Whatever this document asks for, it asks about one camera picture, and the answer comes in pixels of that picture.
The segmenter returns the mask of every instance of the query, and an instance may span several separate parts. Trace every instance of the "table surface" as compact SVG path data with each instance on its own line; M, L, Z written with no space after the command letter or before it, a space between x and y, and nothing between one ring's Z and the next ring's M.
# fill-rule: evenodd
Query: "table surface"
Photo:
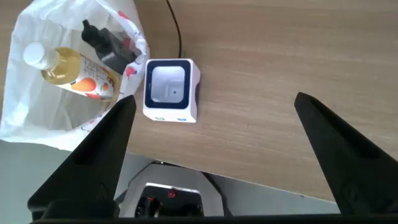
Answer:
M0 27L2 68L25 6L14 2L0 7L7 17ZM141 87L129 152L333 200L295 112L302 91L398 159L398 1L170 2L183 56L201 70L198 122L146 118ZM136 6L151 57L176 57L165 1Z

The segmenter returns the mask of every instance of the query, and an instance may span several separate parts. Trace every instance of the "wood grain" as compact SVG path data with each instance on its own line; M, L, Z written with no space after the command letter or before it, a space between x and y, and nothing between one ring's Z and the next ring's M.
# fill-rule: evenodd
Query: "wood grain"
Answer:
M170 1L202 72L197 124L153 122L129 151L333 200L294 109L311 94L398 158L398 1ZM164 1L136 1L154 58L177 55Z

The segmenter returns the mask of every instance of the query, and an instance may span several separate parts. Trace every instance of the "plastic bag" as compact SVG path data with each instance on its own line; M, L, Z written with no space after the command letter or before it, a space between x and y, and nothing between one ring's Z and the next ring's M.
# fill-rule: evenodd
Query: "plastic bag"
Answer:
M36 0L19 14L12 32L0 139L72 151L109 111L109 102L47 83L40 71L22 59L30 42L41 41L51 47L70 47L104 66L95 50L81 40L84 19L99 29L109 29L131 50L141 51L121 77L118 100L135 93L144 78L149 48L134 1Z

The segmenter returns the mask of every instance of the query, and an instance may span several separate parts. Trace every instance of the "white cube device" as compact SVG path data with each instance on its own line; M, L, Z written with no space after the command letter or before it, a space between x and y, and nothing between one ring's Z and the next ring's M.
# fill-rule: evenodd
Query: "white cube device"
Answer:
M146 64L144 114L154 121L196 123L200 71L192 59L151 59Z

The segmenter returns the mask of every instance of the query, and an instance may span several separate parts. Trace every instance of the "red button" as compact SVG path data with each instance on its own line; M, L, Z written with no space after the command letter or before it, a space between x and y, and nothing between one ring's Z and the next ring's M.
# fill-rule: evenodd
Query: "red button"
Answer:
M173 190L169 191L169 198L174 198L175 192Z

